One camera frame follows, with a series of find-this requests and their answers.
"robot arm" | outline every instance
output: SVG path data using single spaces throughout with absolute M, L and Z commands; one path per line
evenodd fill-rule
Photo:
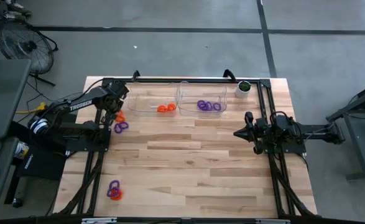
M 304 125 L 287 117 L 285 113 L 277 116 L 274 114 L 270 117 L 271 124 L 267 124 L 266 118 L 258 118 L 253 124 L 252 113 L 246 112 L 244 117 L 246 127 L 234 132 L 233 135 L 254 142 L 256 154 L 261 154 L 264 150 L 272 152 L 275 147 L 289 147 L 292 149 L 289 152 L 294 153 L 305 152 L 303 144 L 307 139 L 321 139 L 334 144 L 345 141 L 341 128 L 335 123 Z
M 104 148 L 106 145 L 104 143 L 110 135 L 108 127 L 123 106 L 123 99 L 128 92 L 124 82 L 111 80 L 106 85 L 89 88 L 72 100 L 54 102 L 45 110 L 36 112 L 28 122 L 28 128 L 36 138 L 51 139 L 66 146 L 69 151 L 96 151 L 95 146 L 103 145 L 101 148 Z M 86 121 L 83 124 L 62 122 L 66 114 L 90 105 L 95 105 L 98 110 L 105 110 L 106 114 L 101 124 L 94 121 Z

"butcher block tabletop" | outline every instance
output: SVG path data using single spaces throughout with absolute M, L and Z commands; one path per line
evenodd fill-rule
M 85 88 L 101 78 L 87 77 Z M 286 79 L 270 80 L 276 110 L 294 117 Z M 169 118 L 138 116 L 128 109 L 127 97 L 122 110 L 129 129 L 121 134 L 112 131 L 109 151 L 104 155 L 95 216 L 277 217 L 267 155 L 255 155 L 252 143 L 233 136 L 234 131 L 245 126 L 245 112 L 261 117 L 256 85 L 245 99 L 235 97 L 236 86 L 226 84 L 228 107 L 221 117 L 210 119 L 182 116 L 178 109 Z M 143 88 L 148 97 L 158 93 L 156 85 L 146 83 Z M 270 115 L 265 90 L 264 93 Z M 80 110 L 77 123 L 94 120 L 95 113 L 94 106 Z M 66 161 L 54 212 L 63 209 L 80 188 L 86 158 L 86 152 L 78 152 Z M 292 188 L 316 213 L 304 161 L 296 154 L 286 154 L 285 160 Z M 121 183 L 121 200 L 106 196 L 112 180 Z M 287 211 L 285 192 L 280 193 Z

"transparent container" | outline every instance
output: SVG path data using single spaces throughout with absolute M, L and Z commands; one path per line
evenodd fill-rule
M 177 106 L 176 83 L 132 83 L 128 84 L 128 108 L 137 116 L 173 117 L 177 109 L 168 112 L 157 112 L 160 105 Z
M 217 110 L 203 111 L 198 107 L 198 101 L 209 101 L 212 105 L 220 104 Z M 199 118 L 219 118 L 226 110 L 226 85 L 224 84 L 196 84 L 181 82 L 178 86 L 178 108 L 183 116 L 197 116 Z

